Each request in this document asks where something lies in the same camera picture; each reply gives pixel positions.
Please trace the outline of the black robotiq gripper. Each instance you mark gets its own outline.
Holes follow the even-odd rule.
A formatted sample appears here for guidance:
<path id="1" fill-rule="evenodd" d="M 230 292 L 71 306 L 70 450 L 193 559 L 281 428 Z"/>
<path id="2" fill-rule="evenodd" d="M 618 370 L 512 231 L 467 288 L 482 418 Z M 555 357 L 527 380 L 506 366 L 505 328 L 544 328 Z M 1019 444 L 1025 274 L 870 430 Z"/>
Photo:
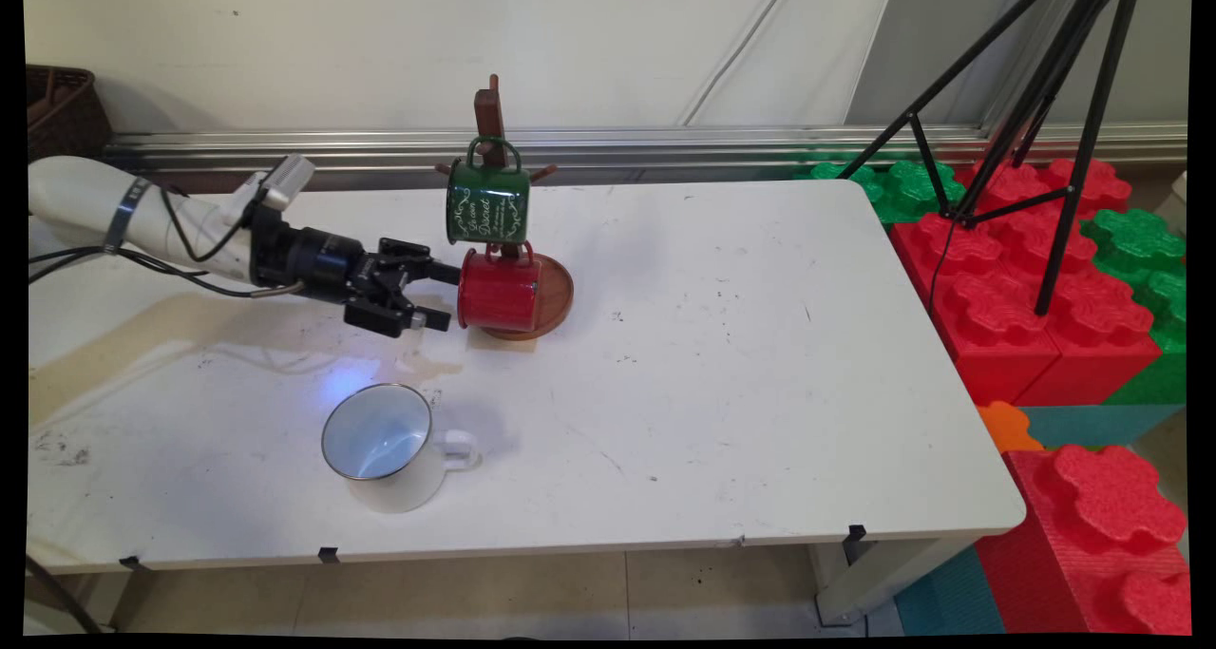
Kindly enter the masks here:
<path id="1" fill-rule="evenodd" d="M 381 238 L 373 250 L 362 242 L 287 222 L 252 228 L 252 280 L 261 288 L 298 288 L 317 301 L 344 304 L 344 323 L 396 338 L 402 332 L 447 332 L 451 314 L 418 306 L 404 297 L 420 280 L 460 284 L 457 265 L 439 263 L 428 246 Z"/>

